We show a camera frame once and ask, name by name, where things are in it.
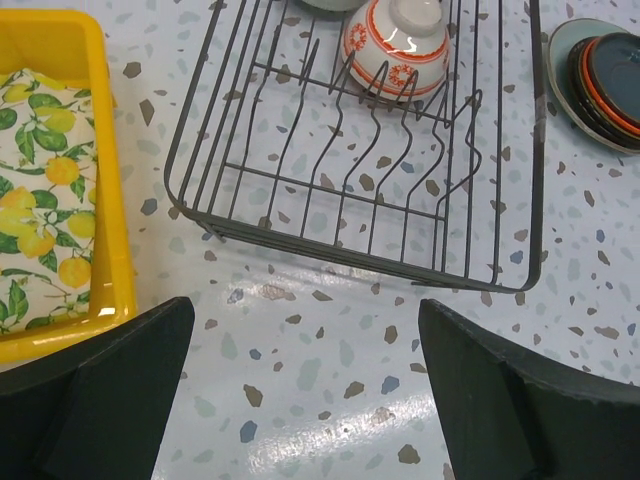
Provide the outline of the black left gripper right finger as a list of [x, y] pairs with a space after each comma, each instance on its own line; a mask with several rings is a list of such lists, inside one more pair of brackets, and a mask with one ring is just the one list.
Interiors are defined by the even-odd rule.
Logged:
[[456, 478], [638, 478], [638, 387], [551, 360], [436, 300], [421, 302], [418, 324]]

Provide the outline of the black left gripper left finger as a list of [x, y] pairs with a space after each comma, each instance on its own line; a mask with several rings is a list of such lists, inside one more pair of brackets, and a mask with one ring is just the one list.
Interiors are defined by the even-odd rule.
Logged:
[[150, 478], [194, 319], [176, 297], [2, 372], [2, 478]]

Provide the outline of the black plate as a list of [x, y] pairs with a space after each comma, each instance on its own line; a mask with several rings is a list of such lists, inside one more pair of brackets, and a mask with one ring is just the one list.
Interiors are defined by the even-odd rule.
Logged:
[[589, 96], [588, 89], [582, 80], [581, 65], [584, 50], [593, 40], [594, 37], [580, 40], [571, 48], [567, 56], [569, 89], [577, 102], [577, 114], [589, 128], [602, 137], [620, 147], [638, 150], [639, 138], [621, 128], [598, 109], [597, 103]]

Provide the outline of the orange red plate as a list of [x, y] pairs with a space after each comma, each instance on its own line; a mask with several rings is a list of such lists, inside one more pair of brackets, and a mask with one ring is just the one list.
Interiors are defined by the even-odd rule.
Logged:
[[605, 36], [595, 37], [585, 47], [580, 60], [580, 75], [585, 92], [595, 104], [596, 109], [621, 132], [625, 132], [634, 138], [639, 138], [639, 122], [631, 120], [629, 115], [623, 115], [619, 107], [613, 107], [607, 100], [604, 90], [597, 86], [597, 78], [592, 67], [591, 56], [595, 47]]

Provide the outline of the teal blue plate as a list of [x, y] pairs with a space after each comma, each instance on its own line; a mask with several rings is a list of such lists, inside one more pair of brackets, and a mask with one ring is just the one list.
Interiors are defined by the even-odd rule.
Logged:
[[603, 36], [591, 56], [597, 86], [613, 107], [639, 122], [639, 37], [624, 32]]

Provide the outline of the red white patterned bowl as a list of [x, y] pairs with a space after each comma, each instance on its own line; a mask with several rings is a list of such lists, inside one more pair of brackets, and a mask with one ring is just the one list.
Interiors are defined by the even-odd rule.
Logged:
[[340, 51], [354, 80], [383, 98], [429, 98], [445, 81], [449, 65], [443, 7], [439, 1], [369, 1], [344, 28]]

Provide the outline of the celadon green flower plate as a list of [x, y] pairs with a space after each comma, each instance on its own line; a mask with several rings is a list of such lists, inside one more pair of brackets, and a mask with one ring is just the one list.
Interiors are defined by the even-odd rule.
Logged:
[[612, 135], [604, 126], [598, 126], [593, 120], [587, 119], [587, 111], [573, 93], [569, 80], [567, 59], [571, 48], [576, 43], [585, 38], [618, 32], [628, 33], [628, 30], [593, 18], [575, 18], [560, 24], [549, 37], [546, 47], [546, 70], [555, 97], [568, 117], [584, 134], [618, 152], [638, 155], [637, 142], [626, 142], [617, 134]]

